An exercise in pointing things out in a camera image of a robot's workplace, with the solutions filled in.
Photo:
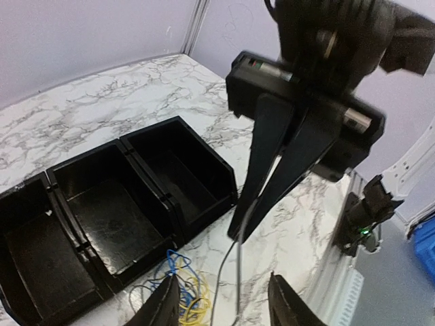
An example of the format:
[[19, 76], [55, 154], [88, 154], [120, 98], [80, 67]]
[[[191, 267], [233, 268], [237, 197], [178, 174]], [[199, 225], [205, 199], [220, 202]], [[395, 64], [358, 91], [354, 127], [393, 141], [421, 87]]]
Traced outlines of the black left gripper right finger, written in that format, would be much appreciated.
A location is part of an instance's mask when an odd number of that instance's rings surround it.
[[326, 326], [280, 274], [271, 272], [268, 282], [271, 326]]

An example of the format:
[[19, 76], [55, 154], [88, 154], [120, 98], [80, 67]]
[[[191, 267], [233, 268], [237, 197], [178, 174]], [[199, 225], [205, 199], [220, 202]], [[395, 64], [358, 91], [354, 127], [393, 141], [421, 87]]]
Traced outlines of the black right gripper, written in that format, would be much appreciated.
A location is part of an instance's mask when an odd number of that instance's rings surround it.
[[[247, 176], [227, 232], [231, 238], [239, 235], [240, 243], [314, 165], [313, 173], [337, 182], [368, 157], [385, 130], [385, 115], [376, 108], [351, 94], [335, 96], [306, 86], [280, 62], [247, 51], [233, 60], [226, 91], [228, 109], [254, 119]], [[341, 113], [309, 109], [268, 177], [294, 113], [285, 101], [301, 95], [342, 109], [343, 127]]]

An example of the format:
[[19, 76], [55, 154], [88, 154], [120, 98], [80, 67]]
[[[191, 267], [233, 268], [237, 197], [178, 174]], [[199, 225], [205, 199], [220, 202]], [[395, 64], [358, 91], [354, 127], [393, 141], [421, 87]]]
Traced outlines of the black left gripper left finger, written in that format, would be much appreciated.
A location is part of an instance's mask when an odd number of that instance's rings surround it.
[[166, 277], [125, 326], [178, 326], [179, 283]]

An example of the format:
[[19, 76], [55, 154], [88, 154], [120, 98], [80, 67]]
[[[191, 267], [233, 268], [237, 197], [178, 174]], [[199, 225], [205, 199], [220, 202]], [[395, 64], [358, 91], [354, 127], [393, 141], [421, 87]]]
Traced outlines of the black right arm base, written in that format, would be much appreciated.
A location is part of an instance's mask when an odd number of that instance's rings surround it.
[[353, 192], [347, 197], [333, 244], [348, 256], [355, 257], [359, 246], [369, 253], [376, 252], [380, 248], [381, 237], [377, 227], [390, 219], [403, 203], [394, 200], [385, 190], [382, 178], [377, 175], [369, 181], [361, 198]]

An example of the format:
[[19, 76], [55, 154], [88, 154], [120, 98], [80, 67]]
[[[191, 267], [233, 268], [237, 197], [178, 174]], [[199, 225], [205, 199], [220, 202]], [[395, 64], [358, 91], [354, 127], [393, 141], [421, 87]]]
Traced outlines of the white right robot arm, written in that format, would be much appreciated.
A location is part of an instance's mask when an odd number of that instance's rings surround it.
[[276, 1], [281, 58], [241, 52], [228, 108], [254, 121], [245, 184], [228, 228], [244, 242], [309, 172], [331, 182], [368, 157], [385, 116], [353, 95], [377, 68], [424, 75], [434, 23], [391, 1]]

